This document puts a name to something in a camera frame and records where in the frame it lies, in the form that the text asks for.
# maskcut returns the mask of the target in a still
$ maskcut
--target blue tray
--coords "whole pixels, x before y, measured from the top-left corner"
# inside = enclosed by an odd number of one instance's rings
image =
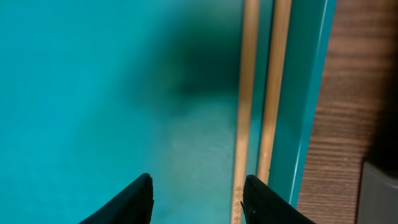
[[[0,3],[0,223],[76,223],[138,175],[153,223],[228,223],[243,2]],[[295,205],[335,1],[293,1],[270,186]],[[261,2],[248,174],[272,1]]]

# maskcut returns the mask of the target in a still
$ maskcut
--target wooden table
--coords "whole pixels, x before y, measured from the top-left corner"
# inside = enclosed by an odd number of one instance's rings
[[[398,1],[337,2],[298,199],[316,223],[355,223],[364,157],[398,138],[397,53]]]

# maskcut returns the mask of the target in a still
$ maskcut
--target light brown wooden dowel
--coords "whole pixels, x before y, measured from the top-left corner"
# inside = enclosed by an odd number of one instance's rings
[[[231,224],[240,224],[242,219],[241,201],[248,156],[259,7],[259,0],[245,0],[244,2]]]
[[[269,52],[266,99],[261,131],[261,144],[257,176],[268,184],[278,114],[280,85],[284,69],[287,33],[289,29],[291,0],[275,0]]]

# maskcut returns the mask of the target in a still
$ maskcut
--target teal surface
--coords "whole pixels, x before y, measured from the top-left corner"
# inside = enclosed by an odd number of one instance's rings
[[[269,186],[296,206],[335,0],[293,0]]]
[[[143,172],[153,223],[228,223],[243,1],[0,2],[0,223],[76,223]],[[272,2],[261,4],[248,173]]]

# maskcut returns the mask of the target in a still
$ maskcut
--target gray metal object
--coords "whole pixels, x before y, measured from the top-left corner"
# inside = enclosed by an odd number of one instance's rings
[[[398,223],[398,178],[365,162],[357,224],[370,223]]]

